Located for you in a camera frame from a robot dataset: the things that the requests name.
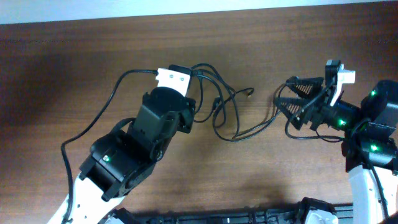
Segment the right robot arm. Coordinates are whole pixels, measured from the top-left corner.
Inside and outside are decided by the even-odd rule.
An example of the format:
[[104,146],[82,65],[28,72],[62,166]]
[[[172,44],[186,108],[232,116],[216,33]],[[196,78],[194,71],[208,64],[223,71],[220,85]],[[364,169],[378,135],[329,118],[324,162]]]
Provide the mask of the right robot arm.
[[381,80],[359,107],[341,100],[345,81],[331,78],[290,78],[286,86],[297,98],[276,97],[274,104],[287,117],[286,125],[300,129],[310,123],[344,131],[341,142],[353,191],[355,223],[396,223],[397,144],[391,135],[397,126],[397,82]]

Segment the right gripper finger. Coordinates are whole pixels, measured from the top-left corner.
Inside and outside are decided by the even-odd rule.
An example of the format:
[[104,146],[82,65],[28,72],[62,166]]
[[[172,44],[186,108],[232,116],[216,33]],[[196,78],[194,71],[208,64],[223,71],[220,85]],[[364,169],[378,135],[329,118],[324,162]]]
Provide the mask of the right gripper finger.
[[286,116],[293,127],[297,130],[301,129],[304,123],[310,119],[314,105],[307,106],[310,100],[300,98],[275,98],[274,104],[278,110]]
[[312,99],[322,90],[324,78],[298,78],[290,77],[286,85],[300,98]]

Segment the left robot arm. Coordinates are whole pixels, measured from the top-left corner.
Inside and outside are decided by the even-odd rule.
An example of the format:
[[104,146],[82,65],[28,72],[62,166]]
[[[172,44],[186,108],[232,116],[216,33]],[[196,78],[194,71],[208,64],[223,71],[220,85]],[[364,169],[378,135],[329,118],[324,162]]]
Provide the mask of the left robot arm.
[[142,97],[135,118],[120,120],[97,139],[50,223],[99,223],[151,175],[176,132],[189,133],[195,100],[167,87]]

